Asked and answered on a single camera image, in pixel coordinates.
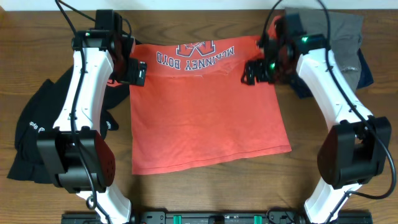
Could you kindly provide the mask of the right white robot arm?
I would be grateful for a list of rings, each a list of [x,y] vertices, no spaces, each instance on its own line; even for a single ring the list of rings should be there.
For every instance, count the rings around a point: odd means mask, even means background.
[[[320,180],[305,201],[296,223],[370,223],[369,215],[341,215],[344,203],[392,164],[388,149],[391,124],[375,117],[354,94],[335,62],[329,34],[308,34],[296,14],[273,23],[263,33],[263,58],[245,64],[242,83],[303,81],[317,102],[328,128],[318,155]]]

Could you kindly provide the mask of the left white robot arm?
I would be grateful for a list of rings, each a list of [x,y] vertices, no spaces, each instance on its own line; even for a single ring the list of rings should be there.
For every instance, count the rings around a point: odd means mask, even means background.
[[[116,161],[100,133],[109,80],[143,85],[146,64],[130,57],[136,40],[111,30],[79,31],[72,41],[73,73],[53,128],[37,147],[50,180],[76,194],[96,212],[98,223],[133,223],[132,203],[114,178]]]

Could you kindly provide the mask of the red orange printed t-shirt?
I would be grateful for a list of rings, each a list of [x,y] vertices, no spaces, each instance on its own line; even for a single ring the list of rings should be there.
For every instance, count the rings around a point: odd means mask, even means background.
[[[289,152],[273,85],[241,82],[259,59],[259,36],[180,45],[137,45],[147,64],[143,86],[108,82],[128,92],[132,173],[164,174],[236,159]]]

